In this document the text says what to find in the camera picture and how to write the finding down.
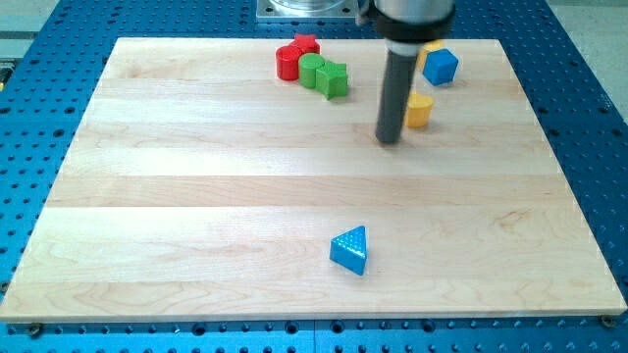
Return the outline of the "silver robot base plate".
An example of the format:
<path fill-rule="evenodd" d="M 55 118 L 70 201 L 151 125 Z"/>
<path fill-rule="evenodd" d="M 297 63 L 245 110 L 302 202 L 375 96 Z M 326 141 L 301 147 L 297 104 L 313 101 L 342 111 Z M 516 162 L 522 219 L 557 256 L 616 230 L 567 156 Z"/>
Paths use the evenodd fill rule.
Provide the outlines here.
<path fill-rule="evenodd" d="M 257 0 L 258 19 L 346 18 L 358 9 L 356 0 Z"/>

